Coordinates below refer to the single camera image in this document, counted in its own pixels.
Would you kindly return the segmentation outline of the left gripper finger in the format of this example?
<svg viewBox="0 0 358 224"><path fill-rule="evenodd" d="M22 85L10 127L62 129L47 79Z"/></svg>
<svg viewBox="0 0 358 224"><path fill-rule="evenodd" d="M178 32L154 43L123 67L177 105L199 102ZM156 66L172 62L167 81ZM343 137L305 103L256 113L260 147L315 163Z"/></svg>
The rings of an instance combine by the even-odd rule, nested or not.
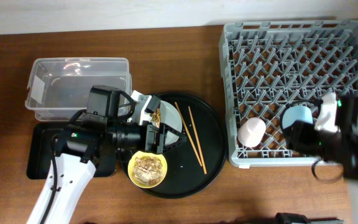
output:
<svg viewBox="0 0 358 224"><path fill-rule="evenodd" d="M160 139L162 139L162 140L166 140L168 133L172 133L173 135L175 135L178 138L178 140L186 140L185 134L177 131L176 129L174 129L173 127L171 127L165 123L160 123L158 133L160 134Z"/></svg>
<svg viewBox="0 0 358 224"><path fill-rule="evenodd" d="M171 143L171 144L168 144L166 146L163 146L162 150L161 150L161 153L165 153L171 149L173 149L174 147L177 147L181 144L184 144L186 143L186 138L185 139L178 139L176 142L174 143Z"/></svg>

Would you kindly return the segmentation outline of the blue plastic cup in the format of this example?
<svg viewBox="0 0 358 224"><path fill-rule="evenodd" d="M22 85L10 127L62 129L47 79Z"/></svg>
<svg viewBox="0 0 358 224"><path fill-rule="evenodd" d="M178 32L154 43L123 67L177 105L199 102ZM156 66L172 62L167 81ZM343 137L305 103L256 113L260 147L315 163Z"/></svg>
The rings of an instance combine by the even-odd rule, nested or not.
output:
<svg viewBox="0 0 358 224"><path fill-rule="evenodd" d="M311 110L306 106L292 106L288 108L282 117L282 128L290 127L295 121L313 124Z"/></svg>

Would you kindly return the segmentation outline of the yellow bowl with food scraps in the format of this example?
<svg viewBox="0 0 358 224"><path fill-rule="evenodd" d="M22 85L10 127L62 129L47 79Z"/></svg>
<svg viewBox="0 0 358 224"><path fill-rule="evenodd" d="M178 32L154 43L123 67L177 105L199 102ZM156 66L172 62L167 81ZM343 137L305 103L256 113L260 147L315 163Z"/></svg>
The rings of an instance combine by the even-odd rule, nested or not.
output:
<svg viewBox="0 0 358 224"><path fill-rule="evenodd" d="M167 161L161 154L136 152L127 165L130 180L136 186L150 189L158 186L167 174Z"/></svg>

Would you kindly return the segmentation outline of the pink plastic cup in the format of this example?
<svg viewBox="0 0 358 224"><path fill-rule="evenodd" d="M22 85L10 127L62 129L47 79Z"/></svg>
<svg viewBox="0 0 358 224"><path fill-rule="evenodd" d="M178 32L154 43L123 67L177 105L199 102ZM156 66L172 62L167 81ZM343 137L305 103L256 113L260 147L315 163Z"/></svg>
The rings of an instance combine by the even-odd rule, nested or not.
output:
<svg viewBox="0 0 358 224"><path fill-rule="evenodd" d="M237 139L244 147L256 147L265 131L266 125L260 118L250 118L239 128Z"/></svg>

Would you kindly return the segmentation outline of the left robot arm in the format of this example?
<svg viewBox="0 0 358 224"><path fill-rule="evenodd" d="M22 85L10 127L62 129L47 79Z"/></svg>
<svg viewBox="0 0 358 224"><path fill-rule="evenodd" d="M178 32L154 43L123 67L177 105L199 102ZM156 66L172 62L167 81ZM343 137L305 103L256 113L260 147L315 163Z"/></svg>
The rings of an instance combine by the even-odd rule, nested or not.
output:
<svg viewBox="0 0 358 224"><path fill-rule="evenodd" d="M164 152L185 143L178 114L162 115L159 125L153 124L152 115L163 103L155 95L93 86L86 108L50 138L49 172L28 223L69 223L97 168L116 150L143 152L163 162Z"/></svg>

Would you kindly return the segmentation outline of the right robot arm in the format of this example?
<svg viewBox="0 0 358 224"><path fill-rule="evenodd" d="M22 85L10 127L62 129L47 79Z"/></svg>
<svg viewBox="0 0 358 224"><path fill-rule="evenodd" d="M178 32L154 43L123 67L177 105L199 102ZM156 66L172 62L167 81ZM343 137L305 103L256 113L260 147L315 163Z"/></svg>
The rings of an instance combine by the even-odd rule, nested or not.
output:
<svg viewBox="0 0 358 224"><path fill-rule="evenodd" d="M328 93L311 100L318 109L316 120L304 103L294 101L282 112L280 128L286 144L292 151L342 165L339 178L348 181L352 217L358 223L358 96Z"/></svg>

